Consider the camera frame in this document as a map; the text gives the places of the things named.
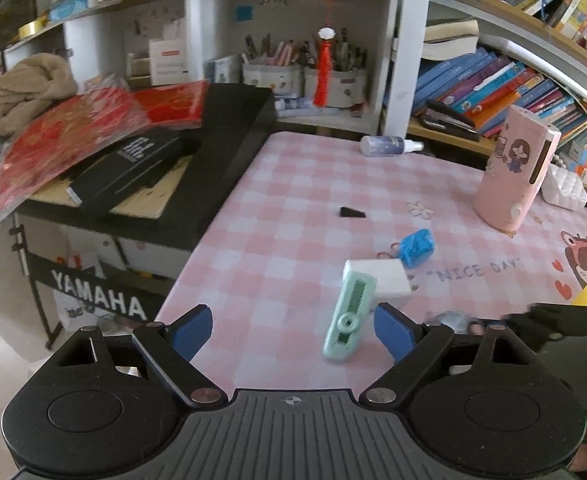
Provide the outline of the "small black wedge piece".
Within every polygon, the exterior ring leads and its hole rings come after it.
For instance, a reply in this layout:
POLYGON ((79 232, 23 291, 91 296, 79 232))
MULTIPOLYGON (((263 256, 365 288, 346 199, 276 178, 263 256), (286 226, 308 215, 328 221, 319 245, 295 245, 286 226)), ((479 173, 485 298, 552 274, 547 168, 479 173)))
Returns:
POLYGON ((350 207, 341 207, 339 209, 339 216, 341 218, 359 218, 359 219, 365 219, 367 217, 367 214, 365 214, 364 211, 360 211, 357 209, 353 209, 350 207))

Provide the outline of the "pink cartoon humidifier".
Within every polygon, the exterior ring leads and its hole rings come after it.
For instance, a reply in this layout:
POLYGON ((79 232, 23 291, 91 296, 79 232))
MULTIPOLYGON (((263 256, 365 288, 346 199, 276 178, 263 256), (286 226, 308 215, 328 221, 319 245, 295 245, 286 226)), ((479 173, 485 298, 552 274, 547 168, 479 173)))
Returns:
POLYGON ((517 232, 551 164, 560 131, 520 106, 511 106, 472 199, 477 216, 503 233, 517 232))

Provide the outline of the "long black box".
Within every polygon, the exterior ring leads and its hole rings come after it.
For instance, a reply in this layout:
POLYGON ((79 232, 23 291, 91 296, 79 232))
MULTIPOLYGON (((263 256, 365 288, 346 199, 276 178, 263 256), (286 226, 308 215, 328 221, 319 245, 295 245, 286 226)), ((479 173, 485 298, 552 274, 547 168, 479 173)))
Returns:
POLYGON ((101 216, 138 190, 152 171, 181 150, 177 131, 151 128, 88 167, 70 183, 68 195, 86 214, 101 216))

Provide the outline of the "black keyboard stand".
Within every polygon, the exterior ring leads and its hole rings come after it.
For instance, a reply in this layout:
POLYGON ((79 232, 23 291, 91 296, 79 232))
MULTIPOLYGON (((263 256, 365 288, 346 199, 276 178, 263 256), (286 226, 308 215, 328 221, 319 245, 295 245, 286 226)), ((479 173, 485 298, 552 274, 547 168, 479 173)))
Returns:
POLYGON ((94 325, 106 318, 126 326, 141 324, 153 320, 166 299, 148 286, 126 283, 123 271, 106 275, 100 259, 84 260, 75 256, 73 263, 69 263, 65 259, 54 261, 35 254, 30 250, 26 226, 18 214, 12 215, 8 234, 14 239, 12 252, 18 256, 21 271, 29 283, 47 350, 54 347, 71 322, 94 325), (72 306, 62 309, 54 324, 45 312, 39 291, 41 285, 73 302, 72 306))

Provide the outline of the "pink checkered tablecloth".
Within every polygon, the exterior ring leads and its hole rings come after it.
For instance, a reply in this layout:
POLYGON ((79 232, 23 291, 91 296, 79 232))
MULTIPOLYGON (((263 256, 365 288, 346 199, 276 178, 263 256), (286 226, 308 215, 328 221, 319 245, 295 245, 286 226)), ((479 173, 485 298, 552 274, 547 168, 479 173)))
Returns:
POLYGON ((361 391, 392 364, 370 328, 348 361, 322 355, 347 260, 379 257, 428 229, 435 252, 413 271, 416 289, 403 306, 418 322, 444 311, 499 318, 576 295, 565 236, 587 240, 587 209, 537 200, 507 235, 472 210, 480 180, 479 170, 425 155, 368 158, 351 141, 273 134, 188 258, 159 320, 210 307, 212 336, 194 363, 226 391, 361 391), (341 218, 341 207, 367 217, 341 218))

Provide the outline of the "white charger plug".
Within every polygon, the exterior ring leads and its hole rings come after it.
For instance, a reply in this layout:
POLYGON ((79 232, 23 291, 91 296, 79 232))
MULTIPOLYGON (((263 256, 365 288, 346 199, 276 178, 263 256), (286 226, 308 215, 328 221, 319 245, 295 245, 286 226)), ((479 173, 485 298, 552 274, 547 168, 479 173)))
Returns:
POLYGON ((405 298, 416 289, 399 259, 347 260, 342 276, 345 278, 351 271, 369 275, 376 280, 374 299, 378 301, 405 298))

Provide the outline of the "mint green stapler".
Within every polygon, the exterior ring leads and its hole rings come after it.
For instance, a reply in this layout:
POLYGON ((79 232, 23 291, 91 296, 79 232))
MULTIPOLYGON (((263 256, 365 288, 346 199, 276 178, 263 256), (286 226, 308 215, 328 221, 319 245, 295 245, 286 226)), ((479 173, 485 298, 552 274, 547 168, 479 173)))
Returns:
POLYGON ((325 359, 343 362, 359 347, 376 285, 373 275, 357 270, 351 263, 345 267, 341 291, 323 344, 325 359))

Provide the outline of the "small spray bottle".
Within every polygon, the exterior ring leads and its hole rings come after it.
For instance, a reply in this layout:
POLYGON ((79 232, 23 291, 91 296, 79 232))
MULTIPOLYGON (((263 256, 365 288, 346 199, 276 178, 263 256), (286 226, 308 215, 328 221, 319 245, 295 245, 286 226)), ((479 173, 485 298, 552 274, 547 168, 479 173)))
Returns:
POLYGON ((386 157, 422 152, 425 144, 400 136, 363 136, 359 149, 367 157, 386 157))

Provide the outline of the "white quilted pearl handbag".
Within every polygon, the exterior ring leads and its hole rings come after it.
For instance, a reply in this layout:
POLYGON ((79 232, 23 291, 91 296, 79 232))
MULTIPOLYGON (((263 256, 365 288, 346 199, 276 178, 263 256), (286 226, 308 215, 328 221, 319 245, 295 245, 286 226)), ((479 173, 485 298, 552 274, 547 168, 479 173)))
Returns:
POLYGON ((569 171, 558 155, 551 159, 541 193, 546 203, 571 211, 583 209, 587 203, 582 179, 575 172, 569 171))

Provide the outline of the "red tassel ornament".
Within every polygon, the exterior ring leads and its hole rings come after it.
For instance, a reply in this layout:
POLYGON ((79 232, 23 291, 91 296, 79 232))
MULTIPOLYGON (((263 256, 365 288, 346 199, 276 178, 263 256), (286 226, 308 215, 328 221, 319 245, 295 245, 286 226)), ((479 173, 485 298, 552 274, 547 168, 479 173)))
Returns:
POLYGON ((317 83, 313 103, 316 107, 325 107, 328 99, 330 72, 333 68, 331 60, 331 43, 336 37, 335 29, 325 26, 318 31, 319 49, 317 57, 317 83))

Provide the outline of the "white bookshelf unit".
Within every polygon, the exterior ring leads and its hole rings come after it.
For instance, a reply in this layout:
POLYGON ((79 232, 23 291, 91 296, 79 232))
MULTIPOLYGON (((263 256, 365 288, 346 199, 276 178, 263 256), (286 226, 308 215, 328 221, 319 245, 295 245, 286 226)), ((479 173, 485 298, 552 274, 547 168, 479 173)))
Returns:
POLYGON ((126 55, 157 36, 170 11, 185 22, 186 69, 193 80, 205 75, 213 58, 242 52, 248 40, 309 41, 324 24, 346 32, 367 51, 365 112, 304 118, 319 130, 403 136, 412 129, 423 31, 433 18, 474 18, 484 35, 519 44, 587 93, 587 51, 501 0, 102 0, 7 48, 5 62, 14 66, 57 50, 85 84, 122 72, 126 55))

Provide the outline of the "blue wrapper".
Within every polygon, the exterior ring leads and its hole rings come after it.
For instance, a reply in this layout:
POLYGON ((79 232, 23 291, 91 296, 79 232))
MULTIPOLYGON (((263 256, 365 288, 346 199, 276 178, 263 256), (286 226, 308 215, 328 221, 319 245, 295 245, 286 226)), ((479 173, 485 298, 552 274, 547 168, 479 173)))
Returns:
POLYGON ((408 269, 415 269, 435 252, 435 240, 428 229, 405 236, 400 243, 399 258, 408 269))

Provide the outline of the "beige folded towel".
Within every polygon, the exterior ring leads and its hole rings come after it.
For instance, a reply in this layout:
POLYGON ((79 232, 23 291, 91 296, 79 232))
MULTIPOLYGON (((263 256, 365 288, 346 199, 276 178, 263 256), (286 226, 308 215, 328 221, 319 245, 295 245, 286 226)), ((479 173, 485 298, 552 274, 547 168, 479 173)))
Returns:
POLYGON ((0 136, 13 136, 55 102, 77 92, 64 58, 51 53, 28 56, 0 76, 0 136))

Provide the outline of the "black Yamaha keyboard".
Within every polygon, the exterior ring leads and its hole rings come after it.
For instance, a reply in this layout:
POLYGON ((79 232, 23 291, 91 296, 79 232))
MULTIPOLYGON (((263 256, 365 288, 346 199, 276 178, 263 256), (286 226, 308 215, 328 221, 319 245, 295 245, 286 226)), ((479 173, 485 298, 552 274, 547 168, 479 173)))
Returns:
POLYGON ((158 218, 136 207, 132 212, 86 217, 72 205, 54 205, 35 197, 17 211, 100 234, 192 250, 275 129, 273 92, 244 84, 213 84, 205 102, 202 126, 187 130, 196 148, 170 196, 161 200, 158 218))

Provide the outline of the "red plastic packet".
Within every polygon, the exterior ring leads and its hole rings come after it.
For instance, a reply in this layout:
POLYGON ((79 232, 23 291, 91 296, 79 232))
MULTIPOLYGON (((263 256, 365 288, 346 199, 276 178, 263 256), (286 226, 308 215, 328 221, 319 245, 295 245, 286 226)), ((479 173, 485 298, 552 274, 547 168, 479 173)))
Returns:
POLYGON ((154 127, 198 128, 205 80, 131 91, 103 82, 48 110, 0 154, 0 223, 48 182, 104 148, 154 127))

